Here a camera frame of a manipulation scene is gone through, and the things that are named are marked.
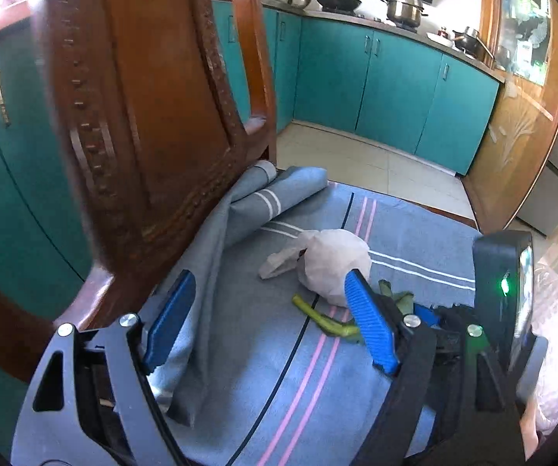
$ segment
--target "teal cabinet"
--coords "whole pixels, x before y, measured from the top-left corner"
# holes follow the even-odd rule
[[[14,86],[23,88],[22,81]],[[81,278],[57,252],[26,206],[0,154],[1,292],[23,309],[54,319],[67,308],[81,285]],[[0,370],[0,451],[7,456],[25,390],[24,384]]]
[[[356,134],[414,154],[443,54],[389,33],[373,40]]]
[[[50,127],[28,21],[0,34],[0,152],[20,196],[48,237],[85,278],[91,256]]]
[[[295,119],[355,131],[373,35],[360,26],[303,19]]]
[[[213,0],[212,8],[214,10],[214,22],[219,34],[219,42],[221,43],[221,52],[227,70],[231,95],[236,103],[240,119],[245,122],[251,115],[251,102],[249,99],[247,73],[242,61],[242,50],[238,42],[238,32],[233,16],[233,5],[231,2]],[[278,12],[272,9],[263,9],[263,12],[270,65],[274,71]]]
[[[466,174],[492,113],[499,83],[446,54],[417,156]]]
[[[302,19],[299,16],[279,12],[275,61],[277,132],[284,129],[294,118],[301,23]]]

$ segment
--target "metal screw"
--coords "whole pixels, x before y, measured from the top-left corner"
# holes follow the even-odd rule
[[[480,337],[482,335],[484,330],[482,329],[482,327],[480,325],[469,324],[466,328],[466,332],[469,333],[469,336],[472,336],[473,338],[477,338],[477,337]]]
[[[59,328],[57,328],[56,330],[56,332],[59,333],[59,336],[68,336],[72,334],[73,331],[74,331],[74,326],[69,322],[60,325]]]
[[[418,327],[421,324],[421,319],[414,314],[404,316],[404,323],[408,327]]]
[[[131,327],[137,323],[137,314],[125,314],[119,317],[119,325],[123,327]]]

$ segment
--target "plastic bag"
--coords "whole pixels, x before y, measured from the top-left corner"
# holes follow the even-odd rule
[[[285,249],[268,256],[259,276],[266,279],[296,269],[298,280],[307,289],[332,305],[347,307],[343,282],[351,270],[360,270],[370,279],[369,250],[362,239],[344,229],[303,231]]]
[[[534,333],[548,340],[548,350],[535,388],[536,427],[549,433],[558,423],[558,274],[546,264],[535,266]]]

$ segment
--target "kitchen counter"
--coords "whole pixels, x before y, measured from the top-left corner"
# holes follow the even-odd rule
[[[400,37],[408,38],[410,40],[413,40],[414,42],[419,42],[432,49],[436,49],[438,51],[444,52],[445,54],[448,54],[449,56],[453,56],[456,59],[459,59],[460,61],[481,71],[482,73],[485,73],[492,79],[497,80],[497,82],[505,83],[505,75],[502,71],[492,70],[488,68],[481,61],[468,57],[463,52],[452,49],[451,47],[446,47],[437,42],[434,42],[433,40],[430,40],[429,38],[424,37],[418,33],[412,33],[410,31],[396,28],[395,26],[389,26],[388,24],[379,23],[371,19],[364,19],[361,17],[335,14],[332,12],[296,9],[291,5],[288,5],[283,2],[278,2],[276,0],[261,0],[261,4],[262,6],[268,7],[269,9],[277,9],[277,10],[281,10],[281,12],[292,13],[294,15],[316,18],[316,19],[329,19],[332,21],[341,21],[348,24],[354,24],[356,26],[363,26],[365,28],[371,28],[373,30],[379,30],[379,31],[384,31],[386,33],[392,33],[394,35],[399,35]]]

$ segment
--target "pink stripe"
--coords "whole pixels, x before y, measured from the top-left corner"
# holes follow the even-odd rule
[[[342,322],[346,322],[346,320],[348,320],[348,314],[349,314],[349,310],[346,309],[346,311],[343,313]],[[279,461],[279,466],[285,466],[285,464],[289,460],[289,456],[292,455],[292,451],[294,450],[296,443],[298,443],[298,440],[301,437],[301,434],[305,429],[307,422],[309,422],[309,417],[311,417],[311,414],[313,413],[315,408],[315,404],[317,403],[318,398],[320,398],[322,389],[324,389],[324,384],[326,384],[326,379],[329,377],[330,369],[333,366],[333,361],[335,360],[335,355],[337,354],[337,348],[339,348],[339,340],[340,338],[337,337],[333,341],[333,348],[330,351],[329,359],[326,361],[326,365],[324,366],[324,370],[322,371],[322,376],[320,377],[320,381],[318,382],[318,385],[315,388],[314,395],[312,396],[311,401],[309,402],[309,406],[307,407],[305,414],[302,416],[301,421],[298,423],[298,428],[296,428],[296,432],[294,433],[294,436],[292,436],[292,440],[290,441],[285,453],[283,454],[281,460]]]
[[[358,216],[358,222],[356,223],[355,235],[358,236],[358,232],[361,230],[361,224],[363,223],[363,218],[365,217],[365,208],[367,207],[367,198],[363,198],[363,206],[361,207],[361,213]]]
[[[371,206],[370,221],[367,223],[367,230],[365,230],[365,243],[370,239],[371,223],[374,222],[374,216],[376,215],[376,204],[377,201],[374,199],[374,204]]]
[[[355,234],[357,234],[357,235],[358,235],[358,232],[361,229],[361,225],[363,224],[363,218],[365,217],[366,206],[367,206],[367,198],[365,197],[365,198],[363,198],[363,205],[361,206],[361,213],[359,214],[358,222],[356,224]],[[370,227],[371,227],[373,214],[371,216],[372,217],[370,217]],[[330,308],[330,317],[334,317],[336,312],[337,312],[337,308],[335,306],[332,306]],[[345,312],[343,313],[342,322],[345,322],[346,320],[348,320],[348,316],[349,316],[349,310],[346,309]],[[290,404],[289,409],[287,410],[287,413],[283,417],[283,420],[281,421],[281,424],[277,428],[277,430],[275,432],[275,435],[270,440],[270,443],[268,444],[268,448],[266,449],[264,454],[261,456],[261,459],[259,459],[259,461],[257,463],[257,466],[264,466],[266,464],[266,462],[268,461],[268,459],[272,455],[272,452],[275,450],[275,448],[277,446],[277,443],[281,439],[281,436],[285,432],[285,429],[287,428],[287,425],[289,424],[290,420],[292,419],[292,416],[294,415],[294,412],[296,411],[296,407],[298,406],[298,403],[300,403],[300,400],[302,398],[302,394],[305,392],[307,384],[309,383],[309,378],[311,378],[311,373],[313,373],[313,370],[315,369],[315,365],[317,364],[318,358],[320,357],[320,353],[322,351],[322,347],[324,346],[326,338],[327,338],[327,336],[324,333],[322,333],[320,335],[320,339],[318,340],[318,344],[317,344],[317,347],[314,351],[314,355],[311,358],[311,361],[309,362],[309,366],[307,367],[307,371],[305,372],[305,376],[301,381],[301,385],[298,388],[298,391],[296,392],[296,394],[294,396],[294,399],[292,400],[292,403]],[[311,415],[311,412],[314,409],[315,403],[317,402],[318,398],[320,397],[320,393],[322,391],[322,388],[324,387],[324,383],[326,382],[326,379],[329,376],[329,371],[330,371],[330,368],[333,364],[333,360],[335,359],[335,355],[337,353],[337,348],[339,348],[339,338],[338,337],[333,342],[333,347],[332,347],[332,350],[331,350],[331,353],[330,353],[329,360],[326,362],[326,366],[324,366],[324,370],[322,372],[322,377],[321,377],[320,381],[318,382],[317,388],[315,389],[314,396],[313,396],[312,400],[309,402],[309,406],[307,408],[307,411],[305,412],[305,415],[301,419],[301,421],[299,423],[299,426],[296,430],[296,433],[292,437],[292,440],[289,443],[287,450],[285,451],[285,453],[281,457],[280,465],[285,464],[285,462],[287,462],[287,459],[289,459],[289,456],[292,453],[292,450],[294,449],[294,447],[296,446],[296,442],[298,441],[298,439],[299,439],[299,437],[302,433],[302,430],[304,429],[305,425],[307,424],[307,421],[309,420],[309,415]]]
[[[330,317],[334,317],[336,312],[337,312],[337,307],[333,305],[330,308]],[[305,392],[305,388],[309,383],[309,378],[311,378],[311,373],[314,371],[315,365],[317,364],[318,357],[320,357],[320,353],[322,352],[322,347],[326,342],[326,338],[328,338],[328,336],[326,336],[324,333],[320,335],[320,339],[318,340],[318,344],[317,347],[315,348],[314,355],[311,358],[311,361],[309,362],[309,366],[307,367],[307,371],[305,372],[305,376],[302,379],[301,386],[298,388],[298,391],[296,392],[292,404],[290,404],[287,413],[283,417],[283,420],[281,421],[281,424],[277,428],[272,440],[270,440],[270,444],[268,445],[268,448],[261,456],[261,459],[259,459],[257,466],[263,466],[264,464],[266,464],[268,459],[270,459],[270,456],[272,455],[272,452],[275,450],[277,443],[281,439],[281,436],[283,435],[285,428],[287,428],[287,425],[289,424],[292,415],[294,415],[294,412],[296,411],[296,407],[298,406],[298,403],[301,400],[302,394],[303,392]]]

